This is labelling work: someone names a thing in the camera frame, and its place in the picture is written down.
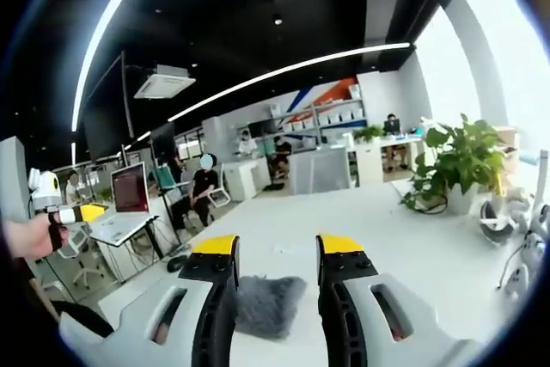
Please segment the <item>person's left hand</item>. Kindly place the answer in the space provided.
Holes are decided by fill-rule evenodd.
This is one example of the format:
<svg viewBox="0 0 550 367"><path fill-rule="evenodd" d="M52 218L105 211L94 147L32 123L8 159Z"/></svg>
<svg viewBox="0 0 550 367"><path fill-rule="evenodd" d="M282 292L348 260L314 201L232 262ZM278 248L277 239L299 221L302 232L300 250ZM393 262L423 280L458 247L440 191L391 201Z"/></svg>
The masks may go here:
<svg viewBox="0 0 550 367"><path fill-rule="evenodd" d="M3 239L14 258L37 260L67 243L68 229L57 213L40 213L25 223L1 220Z"/></svg>

